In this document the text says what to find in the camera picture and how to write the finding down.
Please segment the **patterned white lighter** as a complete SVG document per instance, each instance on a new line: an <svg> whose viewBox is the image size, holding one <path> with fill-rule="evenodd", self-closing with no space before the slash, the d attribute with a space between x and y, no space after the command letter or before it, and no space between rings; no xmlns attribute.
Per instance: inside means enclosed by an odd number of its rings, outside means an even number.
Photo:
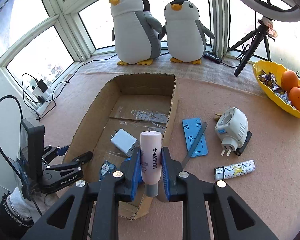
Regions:
<svg viewBox="0 0 300 240"><path fill-rule="evenodd" d="M214 179L215 181L218 181L236 178L254 172L255 168L256 167L254 160L244 161L228 166L217 167L214 170Z"/></svg>

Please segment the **blue clear small bottle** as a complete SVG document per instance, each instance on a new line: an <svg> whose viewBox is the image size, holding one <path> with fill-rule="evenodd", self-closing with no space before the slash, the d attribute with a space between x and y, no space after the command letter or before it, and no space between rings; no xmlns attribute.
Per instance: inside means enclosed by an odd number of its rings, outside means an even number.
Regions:
<svg viewBox="0 0 300 240"><path fill-rule="evenodd" d="M99 170L99 180L102 180L106 175L116 171L116 166L108 161L104 161Z"/></svg>

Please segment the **black cylinder tube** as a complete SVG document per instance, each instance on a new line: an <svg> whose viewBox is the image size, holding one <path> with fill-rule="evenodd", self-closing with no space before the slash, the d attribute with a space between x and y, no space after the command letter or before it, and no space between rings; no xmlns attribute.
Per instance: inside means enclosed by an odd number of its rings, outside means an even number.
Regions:
<svg viewBox="0 0 300 240"><path fill-rule="evenodd" d="M240 148L237 148L237 150L235 150L235 155L237 155L237 156L242 155L242 153L244 152L245 148L247 147L251 137L252 137L252 133L250 131L248 131L247 132L247 137L245 139L245 142L244 142L243 146L240 147Z"/></svg>

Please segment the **white usb charger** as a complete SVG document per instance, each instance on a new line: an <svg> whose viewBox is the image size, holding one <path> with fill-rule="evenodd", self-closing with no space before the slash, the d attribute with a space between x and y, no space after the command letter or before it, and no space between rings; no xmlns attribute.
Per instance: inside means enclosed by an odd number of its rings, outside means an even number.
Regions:
<svg viewBox="0 0 300 240"><path fill-rule="evenodd" d="M139 147L138 139L122 128L116 131L115 135L111 136L110 142L128 157L131 157L134 149Z"/></svg>

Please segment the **white travel adapter plug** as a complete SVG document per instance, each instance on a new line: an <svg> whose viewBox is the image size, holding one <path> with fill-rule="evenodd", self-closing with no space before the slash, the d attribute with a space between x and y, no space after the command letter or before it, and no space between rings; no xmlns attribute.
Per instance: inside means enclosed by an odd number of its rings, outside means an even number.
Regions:
<svg viewBox="0 0 300 240"><path fill-rule="evenodd" d="M219 117L215 132L222 141L221 155L229 156L244 146L248 136L248 119L240 109L232 107Z"/></svg>

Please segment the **grey metal spoon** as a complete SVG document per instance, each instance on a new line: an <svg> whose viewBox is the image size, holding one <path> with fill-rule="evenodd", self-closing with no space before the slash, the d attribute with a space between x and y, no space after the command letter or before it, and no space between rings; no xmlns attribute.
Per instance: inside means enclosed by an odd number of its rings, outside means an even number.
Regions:
<svg viewBox="0 0 300 240"><path fill-rule="evenodd" d="M192 157L193 153L196 151L196 148L200 144L202 137L204 136L205 130L207 128L207 122L203 122L203 124L200 126L200 129L193 141L193 144L191 145L190 149L188 150L185 158L183 159L181 166L182 168L185 168L187 163L189 162L190 158Z"/></svg>

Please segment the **pink lotion bottle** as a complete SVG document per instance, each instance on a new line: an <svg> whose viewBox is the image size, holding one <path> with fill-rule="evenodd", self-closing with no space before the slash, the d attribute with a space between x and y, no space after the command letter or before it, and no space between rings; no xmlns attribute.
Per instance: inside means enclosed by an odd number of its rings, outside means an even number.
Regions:
<svg viewBox="0 0 300 240"><path fill-rule="evenodd" d="M140 134L141 177L147 197L158 195L161 178L161 132L147 131Z"/></svg>

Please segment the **brown cardboard box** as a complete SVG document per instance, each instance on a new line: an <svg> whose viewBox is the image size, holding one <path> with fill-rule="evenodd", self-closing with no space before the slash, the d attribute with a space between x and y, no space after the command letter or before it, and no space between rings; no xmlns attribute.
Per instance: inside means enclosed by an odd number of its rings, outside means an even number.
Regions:
<svg viewBox="0 0 300 240"><path fill-rule="evenodd" d="M127 74L108 81L90 105L72 139L64 161L90 151L93 158L83 168L88 182L99 179L102 164L119 167L127 159L110 141L124 129L136 139L143 131L162 133L167 146L178 105L177 80L173 74Z"/></svg>

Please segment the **white power strip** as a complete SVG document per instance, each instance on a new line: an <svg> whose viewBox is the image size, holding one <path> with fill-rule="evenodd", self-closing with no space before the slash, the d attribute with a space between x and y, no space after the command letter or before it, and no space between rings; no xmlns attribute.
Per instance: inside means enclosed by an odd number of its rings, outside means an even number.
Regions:
<svg viewBox="0 0 300 240"><path fill-rule="evenodd" d="M37 113L42 116L49 104L52 102L52 89L48 87L45 92L43 92L39 86L36 86L32 91L32 94L39 101L37 103Z"/></svg>

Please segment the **blue plastic phone stand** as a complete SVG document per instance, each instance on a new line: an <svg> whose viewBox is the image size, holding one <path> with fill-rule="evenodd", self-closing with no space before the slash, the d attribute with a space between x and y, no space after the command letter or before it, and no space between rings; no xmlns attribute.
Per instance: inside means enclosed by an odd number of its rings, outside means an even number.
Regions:
<svg viewBox="0 0 300 240"><path fill-rule="evenodd" d="M183 130L185 135L186 148L187 151L189 151L202 126L202 122L200 118L191 118L191 119L183 119L182 124L183 124ZM201 157L207 154L208 154L208 148L206 144L205 135L203 135L191 157L192 158Z"/></svg>

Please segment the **wrapped candies pile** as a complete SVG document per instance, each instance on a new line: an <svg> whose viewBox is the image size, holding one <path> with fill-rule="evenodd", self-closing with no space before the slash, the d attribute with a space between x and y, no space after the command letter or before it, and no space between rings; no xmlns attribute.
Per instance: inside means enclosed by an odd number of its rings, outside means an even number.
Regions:
<svg viewBox="0 0 300 240"><path fill-rule="evenodd" d="M291 101L288 98L287 92L285 92L276 82L276 77L273 73L266 73L264 70L261 70L258 75L260 81L267 86L276 96L278 96L284 103L292 105Z"/></svg>

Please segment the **checkered grey cloth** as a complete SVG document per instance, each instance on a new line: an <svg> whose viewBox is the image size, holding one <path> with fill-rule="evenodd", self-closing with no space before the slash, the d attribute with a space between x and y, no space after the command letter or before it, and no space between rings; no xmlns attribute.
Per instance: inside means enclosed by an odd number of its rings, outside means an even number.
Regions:
<svg viewBox="0 0 300 240"><path fill-rule="evenodd" d="M201 64L173 63L170 55L162 55L148 65L130 64L121 66L117 64L119 59L112 54L97 55L90 58L90 63L80 68L85 74L115 73L115 74L136 74L136 73L166 73L174 74L176 77L202 80L219 85L243 90L258 96L265 97L265 93L258 85L253 74L252 65L247 65L243 72L236 77L234 69L223 64L216 64L208 59L202 59Z"/></svg>

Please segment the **black inline remote control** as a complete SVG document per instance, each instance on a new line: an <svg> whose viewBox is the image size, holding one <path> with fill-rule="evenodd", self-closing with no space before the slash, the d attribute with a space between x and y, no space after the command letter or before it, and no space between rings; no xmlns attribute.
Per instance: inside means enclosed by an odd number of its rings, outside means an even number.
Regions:
<svg viewBox="0 0 300 240"><path fill-rule="evenodd" d="M205 52L204 58L211 60L217 64L221 64L221 62L222 62L222 59L220 57L216 56L215 54L211 54L208 51Z"/></svg>

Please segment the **large penguin plush toy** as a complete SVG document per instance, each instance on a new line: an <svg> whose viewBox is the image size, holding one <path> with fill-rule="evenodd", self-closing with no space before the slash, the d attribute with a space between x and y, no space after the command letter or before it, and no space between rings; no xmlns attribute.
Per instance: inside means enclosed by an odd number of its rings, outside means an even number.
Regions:
<svg viewBox="0 0 300 240"><path fill-rule="evenodd" d="M161 55L161 23L152 16L148 0L109 0L113 18L111 40L119 66L151 65Z"/></svg>

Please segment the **black tripod stand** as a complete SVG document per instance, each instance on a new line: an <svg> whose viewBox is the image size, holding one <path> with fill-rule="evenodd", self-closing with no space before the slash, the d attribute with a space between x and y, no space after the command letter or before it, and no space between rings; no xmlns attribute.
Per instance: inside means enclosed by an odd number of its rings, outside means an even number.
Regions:
<svg viewBox="0 0 300 240"><path fill-rule="evenodd" d="M242 70L245 68L246 64L249 62L250 58L253 56L254 52L257 50L260 43L263 41L266 49L267 60L271 61L270 48L268 38L275 40L277 33L273 28L273 20L262 17L258 20L259 26L253 31L249 32L245 37L240 39L232 47L227 49L227 52L231 52L237 49L239 46L243 46L245 42L251 40L248 49L244 48L242 51L242 57L240 59L240 64L236 67L234 76L238 77Z"/></svg>

